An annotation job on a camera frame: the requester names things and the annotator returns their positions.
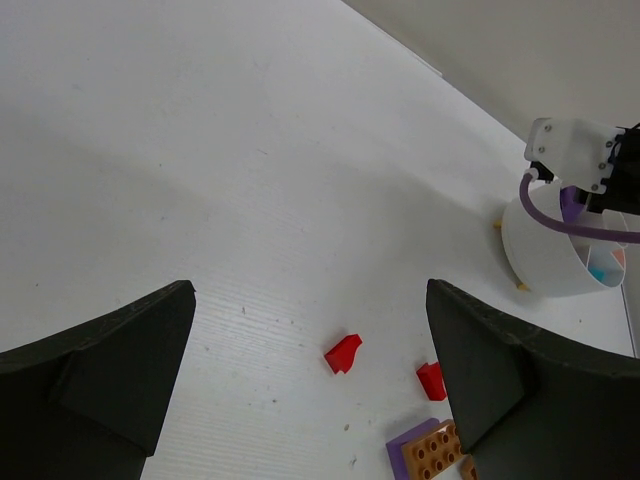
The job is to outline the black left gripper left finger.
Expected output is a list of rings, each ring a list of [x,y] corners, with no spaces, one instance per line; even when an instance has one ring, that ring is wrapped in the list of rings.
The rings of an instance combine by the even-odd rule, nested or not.
[[[195,314],[175,281],[1,354],[4,479],[138,479],[153,456]]]

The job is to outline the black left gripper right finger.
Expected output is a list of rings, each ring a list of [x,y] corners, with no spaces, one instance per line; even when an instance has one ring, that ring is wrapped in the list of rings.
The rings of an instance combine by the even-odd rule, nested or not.
[[[431,279],[426,314],[463,450],[481,479],[636,479],[639,361]]]

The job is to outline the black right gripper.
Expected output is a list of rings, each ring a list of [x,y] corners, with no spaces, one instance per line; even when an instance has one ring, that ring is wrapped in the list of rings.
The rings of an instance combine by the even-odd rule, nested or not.
[[[612,140],[605,143],[606,161],[600,169],[611,167],[610,176],[598,187],[603,193],[578,189],[574,199],[588,212],[602,213],[611,210],[631,215],[639,214],[639,124],[624,127]]]

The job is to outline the small red lego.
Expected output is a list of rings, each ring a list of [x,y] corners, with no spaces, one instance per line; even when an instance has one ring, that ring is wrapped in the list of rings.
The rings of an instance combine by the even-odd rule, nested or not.
[[[352,369],[362,343],[358,334],[349,334],[324,354],[324,360],[334,375],[347,374]]]
[[[430,401],[444,401],[447,399],[442,371],[438,362],[423,364],[417,369],[416,375]]]

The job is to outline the brown lego plate studs up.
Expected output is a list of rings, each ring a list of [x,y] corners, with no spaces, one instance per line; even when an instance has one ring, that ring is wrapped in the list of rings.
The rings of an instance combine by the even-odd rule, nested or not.
[[[462,479],[478,478],[471,455],[463,451],[453,420],[445,420],[402,446],[410,480],[436,479],[451,466],[460,464]]]

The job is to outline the purple curved printed lego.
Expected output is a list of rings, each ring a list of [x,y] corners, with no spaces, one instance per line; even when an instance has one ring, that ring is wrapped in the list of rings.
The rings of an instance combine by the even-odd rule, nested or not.
[[[395,480],[408,480],[409,473],[404,461],[402,447],[419,436],[428,433],[440,424],[437,418],[430,418],[386,443],[389,463]]]

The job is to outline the purple lego brick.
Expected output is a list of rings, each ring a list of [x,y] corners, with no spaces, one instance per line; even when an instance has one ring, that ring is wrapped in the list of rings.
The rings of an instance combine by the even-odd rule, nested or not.
[[[560,209],[565,223],[575,222],[584,210],[580,201],[580,190],[576,186],[566,186],[560,190]]]

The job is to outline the long teal lego brick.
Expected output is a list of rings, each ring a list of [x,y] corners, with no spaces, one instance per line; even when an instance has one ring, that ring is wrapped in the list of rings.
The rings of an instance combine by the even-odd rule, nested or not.
[[[609,285],[616,274],[616,271],[602,269],[594,266],[589,266],[588,271],[598,282],[603,285]]]

